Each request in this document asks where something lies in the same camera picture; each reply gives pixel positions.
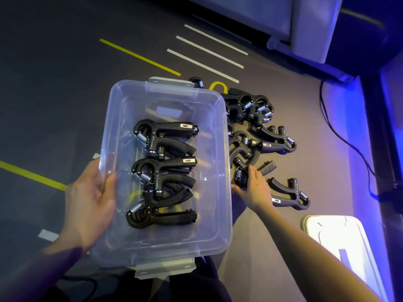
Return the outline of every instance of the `hand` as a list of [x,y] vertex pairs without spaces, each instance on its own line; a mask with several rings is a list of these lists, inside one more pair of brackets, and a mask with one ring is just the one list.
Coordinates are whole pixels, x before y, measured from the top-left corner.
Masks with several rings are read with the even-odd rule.
[[248,173],[247,190],[244,191],[239,186],[232,184],[232,191],[237,193],[248,208],[254,212],[261,208],[262,205],[273,206],[271,190],[262,173],[251,165],[248,168]]
[[116,174],[106,179],[103,193],[96,188],[99,159],[90,162],[76,182],[66,189],[66,212],[59,239],[85,254],[106,231],[116,208]]

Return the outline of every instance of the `pile of hand grippers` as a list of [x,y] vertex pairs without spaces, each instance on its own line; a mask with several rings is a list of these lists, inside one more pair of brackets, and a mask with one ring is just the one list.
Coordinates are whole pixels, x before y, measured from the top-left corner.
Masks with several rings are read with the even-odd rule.
[[[235,164],[235,183],[239,187],[247,187],[248,166],[254,165],[260,154],[277,152],[286,154],[297,149],[297,143],[291,139],[284,126],[264,127],[264,123],[271,121],[274,108],[268,98],[263,95],[252,95],[244,91],[230,88],[228,94],[222,94],[225,101],[229,145],[235,148],[230,151],[230,167]],[[259,138],[250,138],[244,131],[234,131],[234,123],[248,122],[248,132]],[[273,161],[267,161],[257,170],[263,176],[276,168]],[[288,194],[290,198],[272,197],[275,207],[292,207],[296,210],[306,210],[310,206],[310,198],[299,189],[296,178],[288,179],[288,186],[279,183],[275,178],[267,180],[270,188],[281,194]]]
[[152,224],[185,225],[194,223],[197,213],[192,209],[159,213],[159,208],[182,203],[193,196],[189,188],[196,182],[186,176],[197,165],[193,156],[196,149],[175,138],[197,136],[199,128],[191,122],[156,123],[152,120],[139,121],[134,135],[147,151],[147,157],[137,160],[132,173],[144,184],[143,199],[126,213],[134,228],[145,228]]

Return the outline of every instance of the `clear plastic storage bin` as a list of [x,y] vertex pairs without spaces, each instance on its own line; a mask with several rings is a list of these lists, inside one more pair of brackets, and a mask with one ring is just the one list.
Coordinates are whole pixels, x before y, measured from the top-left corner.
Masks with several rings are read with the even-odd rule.
[[[197,220],[190,225],[129,226],[126,212],[142,198],[143,185],[131,173],[133,163],[145,157],[134,136],[134,125],[143,119],[155,122],[191,121],[199,134],[187,142],[196,148],[194,196],[171,210],[192,208]],[[185,259],[218,254],[232,239],[229,146],[225,103],[215,91],[120,81],[110,92],[101,160],[103,179],[116,172],[116,212],[106,233],[90,254],[102,266]]]

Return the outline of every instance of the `gray floor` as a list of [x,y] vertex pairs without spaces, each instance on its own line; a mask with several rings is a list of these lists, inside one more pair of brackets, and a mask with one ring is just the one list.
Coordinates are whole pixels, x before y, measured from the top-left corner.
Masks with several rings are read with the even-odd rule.
[[[185,23],[249,55],[195,33]],[[299,179],[304,192],[315,200],[311,215],[353,214],[349,152],[330,135],[322,118],[319,80],[301,74],[293,61],[145,0],[2,0],[0,25],[0,161],[64,184],[73,182],[100,150],[113,84],[150,76],[177,78],[99,42],[102,38],[180,72],[182,79],[200,76],[206,86],[221,81],[228,88],[269,97],[276,108],[273,124],[284,125],[299,142],[295,153],[271,158],[278,166],[275,176],[282,182]],[[177,35],[244,69],[176,39]],[[239,84],[167,49],[230,75]],[[262,157],[260,162],[268,159]],[[41,229],[60,232],[64,195],[3,169],[0,190],[3,276],[48,244],[38,238]],[[234,208],[242,207],[239,199],[233,201]],[[295,224],[307,214],[290,208],[282,212]],[[263,224],[249,210],[235,223],[229,250],[214,260],[234,301],[266,301],[269,293],[274,300],[304,300]],[[95,269],[88,256],[75,267],[79,273]]]

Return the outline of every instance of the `power cord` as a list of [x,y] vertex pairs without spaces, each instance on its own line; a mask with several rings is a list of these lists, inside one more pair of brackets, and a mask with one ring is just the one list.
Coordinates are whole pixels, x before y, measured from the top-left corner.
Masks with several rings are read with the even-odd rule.
[[389,179],[382,178],[382,177],[380,177],[379,175],[377,175],[377,174],[374,172],[374,170],[372,169],[372,167],[370,166],[370,164],[368,163],[367,159],[366,159],[366,158],[364,157],[364,155],[360,152],[360,150],[359,150],[357,147],[355,147],[354,145],[352,145],[351,143],[347,142],[345,139],[343,139],[343,138],[334,130],[332,124],[330,123],[329,116],[328,116],[328,113],[327,113],[327,110],[326,110],[326,106],[325,106],[325,103],[324,103],[324,101],[323,101],[322,90],[323,90],[323,84],[324,84],[324,82],[325,82],[325,81],[321,81],[321,82],[320,82],[320,87],[319,87],[319,103],[320,103],[320,106],[321,106],[322,109],[323,109],[324,118],[325,118],[325,121],[326,121],[327,125],[329,126],[330,130],[336,135],[336,137],[338,137],[341,141],[343,141],[345,144],[347,144],[348,146],[350,146],[352,149],[354,149],[354,150],[357,152],[357,154],[360,155],[360,157],[363,159],[363,161],[364,161],[364,163],[365,163],[365,166],[367,167],[367,171],[368,171],[369,173],[371,173],[376,179],[381,180],[381,181],[384,181],[384,182],[389,182],[389,183],[392,183],[392,184],[396,184],[396,185],[403,186],[403,182],[402,182],[402,181],[393,181],[393,180],[389,180]]
[[94,287],[92,289],[92,291],[89,293],[89,295],[82,301],[82,302],[88,302],[92,296],[94,295],[94,293],[97,291],[97,287],[98,287],[98,282],[97,280],[90,278],[90,277],[86,277],[86,276],[70,276],[70,275],[63,275],[62,276],[63,280],[66,281],[72,281],[72,282],[78,282],[78,281],[90,281],[91,283],[93,283]]

